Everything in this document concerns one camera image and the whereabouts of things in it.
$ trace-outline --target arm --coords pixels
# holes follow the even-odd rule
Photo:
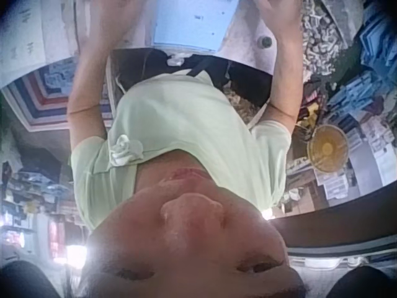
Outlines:
[[[106,138],[99,102],[107,57],[138,19],[142,4],[143,0],[91,1],[91,31],[79,59],[68,101],[72,150],[86,138]]]
[[[106,138],[99,101],[102,98],[107,55],[85,49],[80,56],[68,102],[68,122],[72,150],[83,140]]]
[[[263,20],[277,39],[270,101],[260,121],[277,121],[292,133],[303,97],[301,0],[256,1]]]

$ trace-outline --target short sleeve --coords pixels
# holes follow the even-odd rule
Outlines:
[[[270,190],[272,205],[276,205],[285,190],[291,133],[284,125],[273,120],[258,123],[251,133],[259,146],[265,187]]]
[[[90,207],[92,204],[89,188],[93,183],[94,166],[104,143],[105,140],[100,137],[87,138],[77,145],[71,155],[74,197],[82,219],[90,228],[95,225],[91,220],[93,210]]]
[[[74,185],[79,184],[83,176],[90,172],[90,168],[94,165],[104,142],[105,140],[103,138],[90,137],[83,140],[72,151],[71,164]]]

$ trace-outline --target woman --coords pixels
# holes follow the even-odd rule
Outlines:
[[[91,1],[68,104],[78,207],[93,229],[82,278],[94,297],[299,297],[284,242],[261,216],[285,184],[302,99],[300,0],[257,0],[278,45],[270,103],[249,131],[209,75],[132,87],[106,133],[106,59],[143,0]]]

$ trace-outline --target black object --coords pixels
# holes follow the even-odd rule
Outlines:
[[[345,274],[326,298],[397,297],[396,284],[385,273],[373,267],[355,268]]]
[[[60,298],[44,273],[26,261],[15,261],[1,269],[0,293],[7,298]]]
[[[18,146],[18,150],[24,166],[22,172],[39,173],[54,183],[59,183],[62,164],[49,151],[25,146]]]

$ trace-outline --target nose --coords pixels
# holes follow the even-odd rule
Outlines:
[[[183,194],[161,208],[165,241],[172,251],[199,253],[220,239],[223,206],[201,194]]]

